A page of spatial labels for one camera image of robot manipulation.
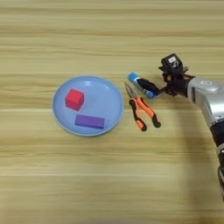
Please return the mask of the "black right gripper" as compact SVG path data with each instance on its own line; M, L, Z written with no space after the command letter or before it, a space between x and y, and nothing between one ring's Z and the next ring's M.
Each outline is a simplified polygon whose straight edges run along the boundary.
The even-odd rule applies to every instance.
M168 73L163 73L163 77L166 86L160 90L154 83L143 78L138 79L137 84L147 96L156 96L159 93L166 93L171 96L182 95L187 97L188 84L190 80L193 79L193 76L188 74L170 75Z

